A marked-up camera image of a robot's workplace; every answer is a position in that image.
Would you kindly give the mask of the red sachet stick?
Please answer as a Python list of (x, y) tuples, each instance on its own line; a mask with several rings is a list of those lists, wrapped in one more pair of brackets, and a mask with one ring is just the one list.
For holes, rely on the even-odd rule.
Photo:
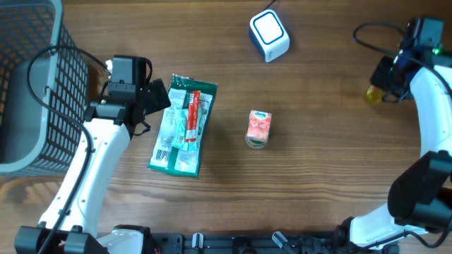
[(196, 141), (198, 117), (199, 117), (199, 103), (201, 98), (201, 91), (195, 90), (189, 94), (188, 118), (186, 125), (186, 142), (192, 143)]

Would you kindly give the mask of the pale teal sachet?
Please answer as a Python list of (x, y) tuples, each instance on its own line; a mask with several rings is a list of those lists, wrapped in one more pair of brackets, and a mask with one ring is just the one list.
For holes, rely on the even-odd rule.
[(188, 143), (186, 142), (186, 127), (188, 121), (188, 109), (175, 109), (175, 135), (172, 140), (172, 147), (179, 150), (187, 151)]

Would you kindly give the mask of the green plastic packet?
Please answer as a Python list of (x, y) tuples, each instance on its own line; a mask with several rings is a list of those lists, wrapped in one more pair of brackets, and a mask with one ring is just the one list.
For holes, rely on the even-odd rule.
[[(174, 74), (169, 87), (171, 106), (163, 113), (148, 168), (178, 176), (197, 177), (201, 164), (201, 148), (204, 130), (211, 115), (218, 85)], [(175, 131), (175, 109), (188, 109), (189, 94), (201, 91), (196, 141), (188, 143), (188, 150), (172, 147)]]

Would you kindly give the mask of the yellow dish soap bottle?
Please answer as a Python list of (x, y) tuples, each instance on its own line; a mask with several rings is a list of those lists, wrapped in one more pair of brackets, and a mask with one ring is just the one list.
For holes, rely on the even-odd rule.
[(370, 85), (364, 94), (364, 101), (368, 104), (377, 104), (383, 101), (386, 91), (375, 85)]

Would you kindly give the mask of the orange tissue pack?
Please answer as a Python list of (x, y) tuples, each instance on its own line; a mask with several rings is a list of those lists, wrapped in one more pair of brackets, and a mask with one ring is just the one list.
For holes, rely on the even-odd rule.
[(245, 142), (253, 149), (263, 149), (270, 136), (272, 114), (264, 111), (251, 110), (249, 123), (245, 134)]

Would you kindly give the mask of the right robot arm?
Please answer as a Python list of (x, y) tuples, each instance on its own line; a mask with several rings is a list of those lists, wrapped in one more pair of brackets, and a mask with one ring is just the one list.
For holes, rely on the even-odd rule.
[(444, 21), (429, 16), (411, 19), (398, 51), (358, 38), (371, 23), (358, 25), (356, 43), (384, 56), (370, 78), (369, 102), (413, 100), (420, 125), (420, 158), (391, 185), (388, 201), (374, 211), (338, 226), (332, 253), (398, 253), (397, 242), (412, 236), (426, 248), (438, 248), (451, 233), (451, 52), (443, 48)]

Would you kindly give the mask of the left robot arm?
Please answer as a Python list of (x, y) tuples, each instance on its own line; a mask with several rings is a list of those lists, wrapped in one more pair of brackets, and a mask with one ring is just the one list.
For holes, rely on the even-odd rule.
[(150, 59), (114, 56), (112, 76), (87, 106), (76, 153), (55, 199), (37, 226), (16, 234), (17, 253), (154, 253), (145, 226), (120, 224), (97, 236), (100, 208), (112, 173), (145, 116), (170, 106), (163, 82), (152, 80)]

